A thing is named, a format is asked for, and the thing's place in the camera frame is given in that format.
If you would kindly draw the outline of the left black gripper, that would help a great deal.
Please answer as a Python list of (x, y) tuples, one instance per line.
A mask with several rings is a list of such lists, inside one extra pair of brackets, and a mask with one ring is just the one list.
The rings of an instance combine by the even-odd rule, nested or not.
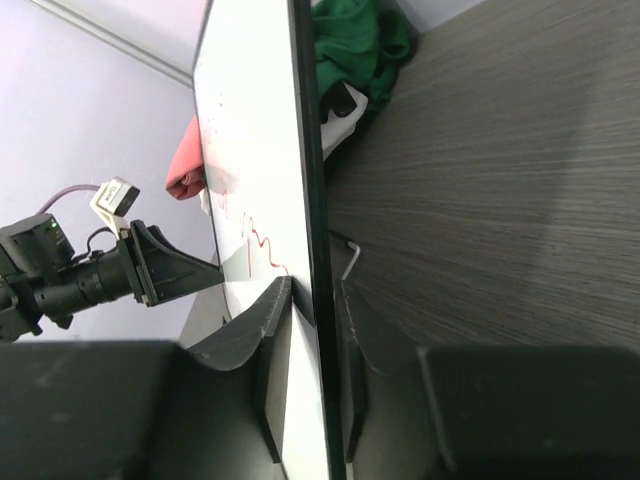
[[(127, 246), (136, 280), (134, 296), (157, 306), (223, 282), (218, 266), (176, 249), (155, 226), (130, 224)], [(41, 318), (68, 329), (73, 316), (131, 294), (119, 251), (77, 256), (51, 214), (1, 229), (1, 340), (42, 333)]]

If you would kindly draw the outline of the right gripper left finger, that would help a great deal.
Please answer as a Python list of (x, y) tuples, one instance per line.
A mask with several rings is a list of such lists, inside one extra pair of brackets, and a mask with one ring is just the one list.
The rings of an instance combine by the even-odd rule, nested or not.
[(198, 344), (1, 349), (5, 479), (282, 479), (292, 281)]

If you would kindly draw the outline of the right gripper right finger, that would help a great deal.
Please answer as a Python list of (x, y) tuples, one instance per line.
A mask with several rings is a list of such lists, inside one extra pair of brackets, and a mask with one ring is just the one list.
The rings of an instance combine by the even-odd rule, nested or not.
[(416, 343), (346, 282), (344, 456), (357, 479), (635, 479), (639, 357)]

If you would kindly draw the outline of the pink t shirt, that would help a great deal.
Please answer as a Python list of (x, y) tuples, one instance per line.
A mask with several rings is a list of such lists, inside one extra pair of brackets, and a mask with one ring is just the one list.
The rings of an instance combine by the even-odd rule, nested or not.
[(171, 161), (166, 191), (176, 200), (197, 196), (205, 188), (199, 124), (193, 116)]

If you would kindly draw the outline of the white dry-erase board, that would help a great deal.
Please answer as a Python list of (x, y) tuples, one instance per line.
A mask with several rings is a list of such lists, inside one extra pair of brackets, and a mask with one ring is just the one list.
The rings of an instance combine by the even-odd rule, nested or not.
[(274, 278), (292, 280), (285, 470), (343, 479), (310, 3), (210, 2), (193, 85), (229, 313), (244, 312)]

